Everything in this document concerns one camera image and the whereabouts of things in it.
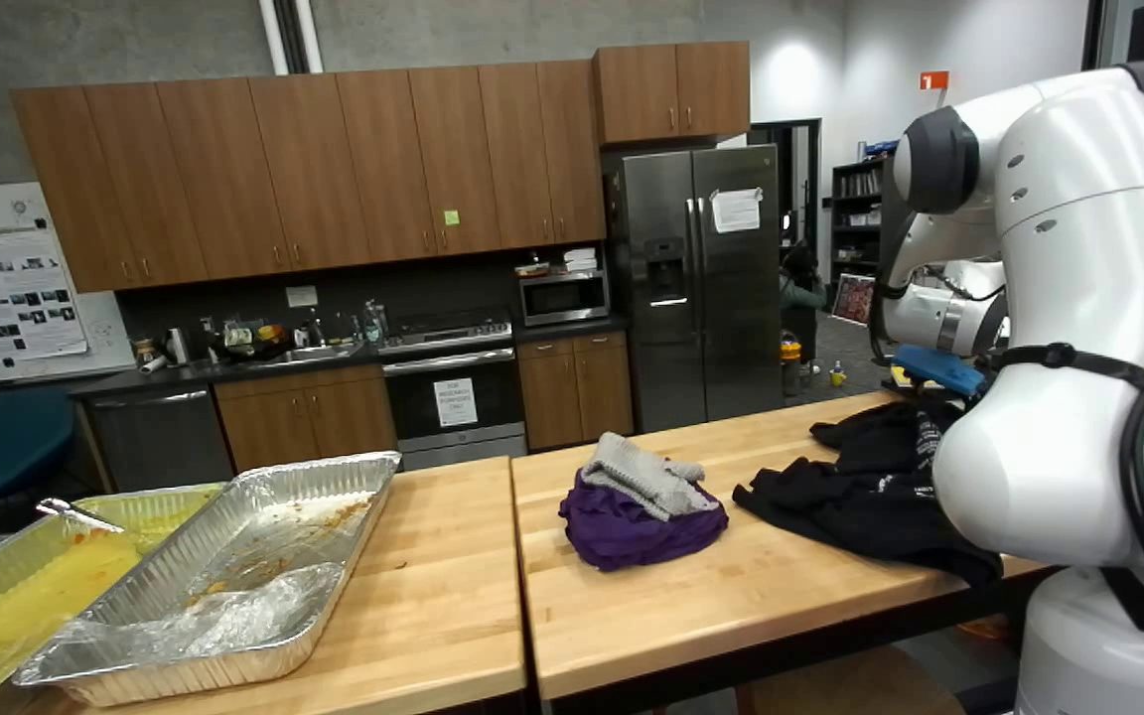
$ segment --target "refrigerator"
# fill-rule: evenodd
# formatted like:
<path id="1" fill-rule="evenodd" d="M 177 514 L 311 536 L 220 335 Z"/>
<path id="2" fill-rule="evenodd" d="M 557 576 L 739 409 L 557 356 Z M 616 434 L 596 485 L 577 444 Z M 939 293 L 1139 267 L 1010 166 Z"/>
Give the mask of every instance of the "refrigerator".
<path id="1" fill-rule="evenodd" d="M 777 409 L 777 147 L 609 156 L 644 434 Z"/>

